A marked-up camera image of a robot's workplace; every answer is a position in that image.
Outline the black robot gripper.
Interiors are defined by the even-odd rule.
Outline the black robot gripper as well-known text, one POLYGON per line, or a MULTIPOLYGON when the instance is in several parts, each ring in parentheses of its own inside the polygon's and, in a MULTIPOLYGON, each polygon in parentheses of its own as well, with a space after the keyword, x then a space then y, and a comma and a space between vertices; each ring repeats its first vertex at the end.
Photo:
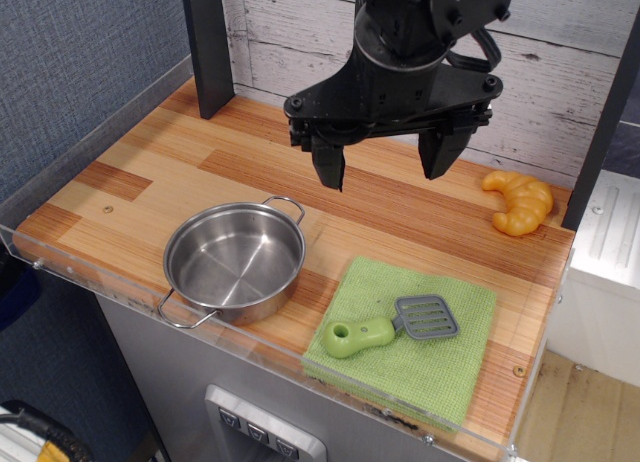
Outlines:
POLYGON ((311 150, 321 184, 343 190, 345 146, 412 133, 425 177, 443 176, 501 93, 486 26, 502 14, 499 1, 359 2, 346 64, 284 104, 291 143, 311 150))

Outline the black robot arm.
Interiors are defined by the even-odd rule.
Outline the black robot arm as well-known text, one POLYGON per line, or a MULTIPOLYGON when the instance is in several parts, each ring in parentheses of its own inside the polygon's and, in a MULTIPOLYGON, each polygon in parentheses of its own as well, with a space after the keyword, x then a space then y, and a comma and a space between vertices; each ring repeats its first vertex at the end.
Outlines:
POLYGON ((353 46, 333 76, 286 99, 291 143, 341 189, 344 149, 415 134, 424 175, 446 173, 492 116, 501 53, 486 27, 511 0, 356 0, 353 46))

